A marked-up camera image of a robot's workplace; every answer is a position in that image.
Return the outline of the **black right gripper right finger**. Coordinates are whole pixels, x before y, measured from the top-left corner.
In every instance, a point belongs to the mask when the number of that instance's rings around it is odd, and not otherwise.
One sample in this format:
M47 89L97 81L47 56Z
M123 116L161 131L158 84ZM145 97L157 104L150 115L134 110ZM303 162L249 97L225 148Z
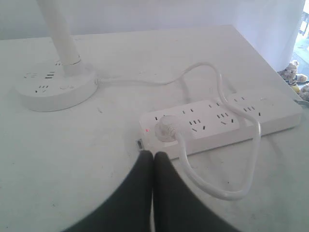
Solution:
M168 156L154 156L154 224L157 232L236 232L184 183Z

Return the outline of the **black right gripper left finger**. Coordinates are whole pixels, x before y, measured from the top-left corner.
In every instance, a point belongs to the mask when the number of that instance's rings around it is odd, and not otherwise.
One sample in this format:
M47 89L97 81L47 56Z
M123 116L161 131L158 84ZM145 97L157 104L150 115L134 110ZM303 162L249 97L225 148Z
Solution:
M153 192L153 155L143 150L129 174L97 209L67 232L149 232Z

